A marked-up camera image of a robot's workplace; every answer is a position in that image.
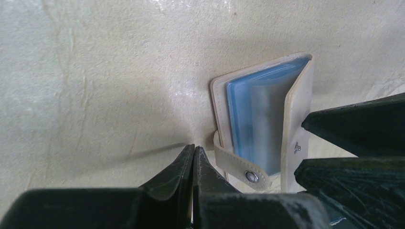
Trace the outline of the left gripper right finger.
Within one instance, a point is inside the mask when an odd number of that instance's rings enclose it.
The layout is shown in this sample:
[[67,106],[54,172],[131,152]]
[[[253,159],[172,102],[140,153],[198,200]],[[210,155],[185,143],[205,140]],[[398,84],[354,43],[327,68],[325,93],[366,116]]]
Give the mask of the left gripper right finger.
[[193,159],[193,226],[195,229],[231,229],[232,222],[223,198],[240,194],[209,162],[198,146]]

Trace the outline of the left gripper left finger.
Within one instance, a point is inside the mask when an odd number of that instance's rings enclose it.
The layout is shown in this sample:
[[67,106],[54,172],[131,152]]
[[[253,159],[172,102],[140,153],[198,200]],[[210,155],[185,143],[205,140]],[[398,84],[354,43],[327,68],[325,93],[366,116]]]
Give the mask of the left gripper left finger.
[[142,184],[139,229],[189,229],[195,145],[186,145],[176,159]]

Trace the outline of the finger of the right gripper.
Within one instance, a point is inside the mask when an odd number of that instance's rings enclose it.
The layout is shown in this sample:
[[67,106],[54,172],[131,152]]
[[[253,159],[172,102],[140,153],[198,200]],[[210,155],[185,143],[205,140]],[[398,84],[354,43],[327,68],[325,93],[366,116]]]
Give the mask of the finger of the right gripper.
[[303,160],[295,180],[362,229],[405,227],[404,157]]
[[405,95],[311,112],[301,126],[358,156],[405,155]]

